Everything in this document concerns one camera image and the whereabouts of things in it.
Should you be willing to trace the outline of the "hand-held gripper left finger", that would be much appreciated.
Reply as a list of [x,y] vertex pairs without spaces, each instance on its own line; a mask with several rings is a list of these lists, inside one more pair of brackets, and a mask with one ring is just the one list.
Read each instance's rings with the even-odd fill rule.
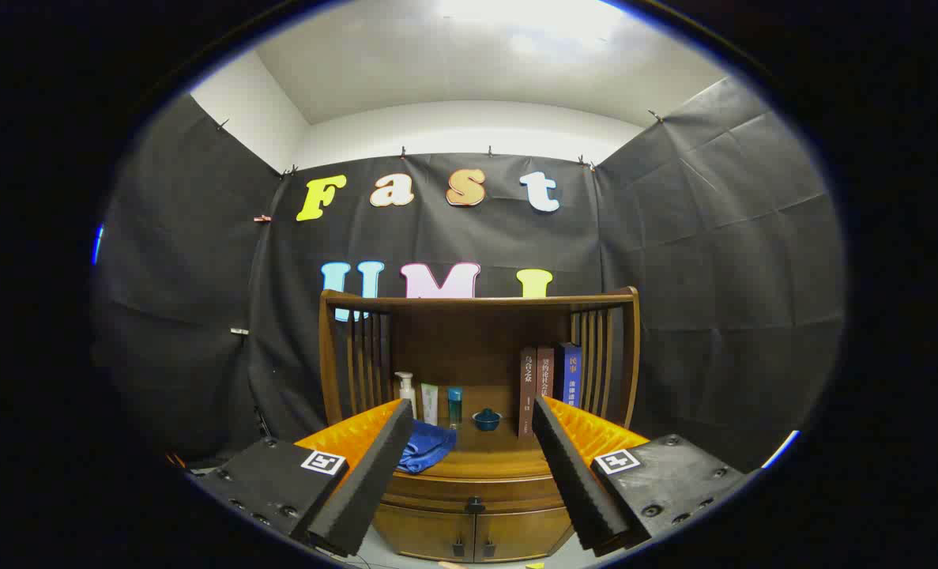
[[244,518],[311,548],[357,554],[413,432],[396,399],[300,439],[266,437],[197,479]]

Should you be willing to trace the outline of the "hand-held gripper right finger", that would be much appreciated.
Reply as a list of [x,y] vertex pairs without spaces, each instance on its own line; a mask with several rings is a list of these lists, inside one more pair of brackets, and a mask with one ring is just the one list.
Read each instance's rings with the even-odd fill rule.
[[535,400],[533,431],[585,550],[602,557],[671,537],[754,481],[687,437],[646,439],[558,400]]

